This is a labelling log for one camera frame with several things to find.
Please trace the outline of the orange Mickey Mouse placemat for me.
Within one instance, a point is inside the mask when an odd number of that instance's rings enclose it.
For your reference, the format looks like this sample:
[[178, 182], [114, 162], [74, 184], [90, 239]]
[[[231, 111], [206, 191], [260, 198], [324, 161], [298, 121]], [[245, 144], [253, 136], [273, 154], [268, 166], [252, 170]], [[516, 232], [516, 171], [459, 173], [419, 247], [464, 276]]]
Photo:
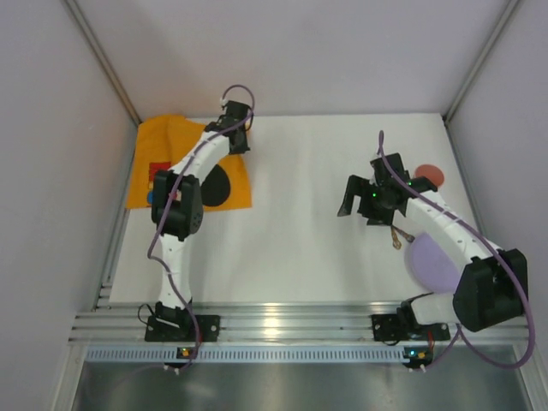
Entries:
[[[179, 115], [156, 116], [141, 123], [126, 201], [128, 209], [151, 206], [155, 174], [176, 165], [189, 154], [205, 127]], [[200, 183], [206, 211], [229, 211], [252, 206], [251, 185], [242, 155], [223, 158]]]

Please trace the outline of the gold spoon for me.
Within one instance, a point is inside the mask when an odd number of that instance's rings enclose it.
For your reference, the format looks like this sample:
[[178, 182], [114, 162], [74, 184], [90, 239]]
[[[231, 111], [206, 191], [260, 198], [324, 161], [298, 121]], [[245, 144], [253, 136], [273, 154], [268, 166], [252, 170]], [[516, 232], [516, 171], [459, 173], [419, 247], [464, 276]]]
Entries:
[[397, 231], [403, 238], [405, 238], [408, 242], [413, 242], [415, 240], [415, 237], [406, 231], [399, 229], [397, 227], [394, 227], [395, 231]]

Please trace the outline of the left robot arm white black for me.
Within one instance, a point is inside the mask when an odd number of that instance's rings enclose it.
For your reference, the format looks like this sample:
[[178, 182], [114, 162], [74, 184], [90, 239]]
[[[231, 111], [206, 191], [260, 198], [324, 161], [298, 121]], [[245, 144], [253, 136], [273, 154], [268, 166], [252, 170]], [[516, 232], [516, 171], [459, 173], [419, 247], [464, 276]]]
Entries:
[[163, 279], [154, 318], [187, 330], [197, 324], [189, 305], [189, 268], [183, 264], [189, 237], [200, 229], [204, 216], [201, 185], [222, 159], [249, 150], [247, 125], [253, 104], [224, 100], [223, 113], [207, 124], [182, 160], [156, 173], [152, 187], [152, 221], [156, 232], [146, 257], [162, 268]]

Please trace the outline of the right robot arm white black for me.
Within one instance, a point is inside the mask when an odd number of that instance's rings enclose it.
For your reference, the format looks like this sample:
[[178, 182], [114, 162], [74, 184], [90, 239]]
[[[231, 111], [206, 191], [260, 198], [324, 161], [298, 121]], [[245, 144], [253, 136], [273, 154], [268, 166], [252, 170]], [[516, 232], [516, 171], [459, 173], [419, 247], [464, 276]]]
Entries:
[[338, 216], [354, 207], [368, 224], [391, 226], [396, 215], [420, 229], [412, 248], [430, 242], [423, 253], [408, 258], [413, 273], [450, 280], [426, 285], [426, 293], [404, 300], [401, 321], [411, 329], [451, 323], [478, 332], [526, 315], [527, 259], [518, 249], [504, 250], [488, 241], [447, 204], [427, 176], [411, 176], [400, 154], [371, 162], [369, 179], [348, 177]]

